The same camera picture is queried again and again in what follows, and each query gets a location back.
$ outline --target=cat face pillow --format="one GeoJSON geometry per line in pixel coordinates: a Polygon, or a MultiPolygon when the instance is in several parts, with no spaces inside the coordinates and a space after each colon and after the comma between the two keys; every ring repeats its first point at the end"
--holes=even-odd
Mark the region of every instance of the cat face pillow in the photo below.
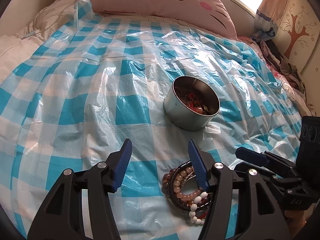
{"type": "Polygon", "coordinates": [[[90,0],[95,12],[127,12],[173,18],[236,39],[236,30],[220,0],[90,0]]]}

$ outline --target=silver bolt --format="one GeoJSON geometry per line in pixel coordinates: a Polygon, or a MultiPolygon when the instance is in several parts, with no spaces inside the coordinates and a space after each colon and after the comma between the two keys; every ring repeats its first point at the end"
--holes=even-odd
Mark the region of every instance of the silver bolt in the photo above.
{"type": "Polygon", "coordinates": [[[223,164],[222,164],[222,163],[215,163],[214,166],[215,166],[217,169],[222,169],[222,168],[223,168],[223,164]]]}
{"type": "Polygon", "coordinates": [[[250,169],[249,174],[252,176],[256,176],[258,174],[258,172],[255,169],[250,169]]]}
{"type": "Polygon", "coordinates": [[[72,170],[70,170],[70,169],[66,169],[63,171],[63,174],[66,176],[70,175],[71,173],[72,173],[72,170]]]}
{"type": "Polygon", "coordinates": [[[107,166],[107,164],[105,163],[105,162],[100,162],[100,163],[98,163],[98,168],[99,169],[103,169],[103,168],[105,168],[107,166]]]}

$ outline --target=plastic sheet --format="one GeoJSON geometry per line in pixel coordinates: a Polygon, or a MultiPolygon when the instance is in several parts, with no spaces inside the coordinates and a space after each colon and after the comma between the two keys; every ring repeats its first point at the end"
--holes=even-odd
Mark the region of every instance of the plastic sheet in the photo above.
{"type": "Polygon", "coordinates": [[[99,17],[88,0],[76,11],[0,86],[0,203],[22,234],[65,168],[89,169],[125,138],[132,158],[110,194],[122,239],[197,239],[201,226],[160,190],[162,176],[188,160],[190,138],[231,168],[240,146],[295,159],[300,115],[249,46],[180,25],[99,17]],[[181,75],[209,84],[221,102],[199,132],[175,127],[163,112],[181,75]]]}

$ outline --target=metal tin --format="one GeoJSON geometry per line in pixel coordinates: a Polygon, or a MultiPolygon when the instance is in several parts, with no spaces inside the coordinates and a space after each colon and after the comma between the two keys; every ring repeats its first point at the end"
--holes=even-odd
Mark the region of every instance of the metal tin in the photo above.
{"type": "Polygon", "coordinates": [[[190,76],[177,77],[163,101],[163,109],[170,121],[179,128],[187,131],[198,131],[220,110],[220,101],[213,89],[200,79],[190,76]],[[174,91],[174,87],[191,90],[208,108],[210,115],[198,114],[188,108],[174,91]]]}

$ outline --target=bed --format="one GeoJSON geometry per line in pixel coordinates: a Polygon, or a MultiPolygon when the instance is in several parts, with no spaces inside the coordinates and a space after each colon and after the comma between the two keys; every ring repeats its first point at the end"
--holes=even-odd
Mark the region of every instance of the bed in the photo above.
{"type": "MultiPolygon", "coordinates": [[[[191,138],[230,168],[240,146],[292,161],[297,155],[301,117],[290,85],[241,41],[171,18],[97,15],[89,0],[57,0],[0,42],[0,203],[25,237],[65,168],[89,169],[125,138],[132,157],[110,195],[122,239],[197,238],[201,226],[160,190],[163,175],[188,160],[191,138]],[[175,127],[163,112],[181,75],[203,80],[220,99],[220,112],[200,132],[175,127]]],[[[236,213],[235,198],[227,237],[236,213]]]]}

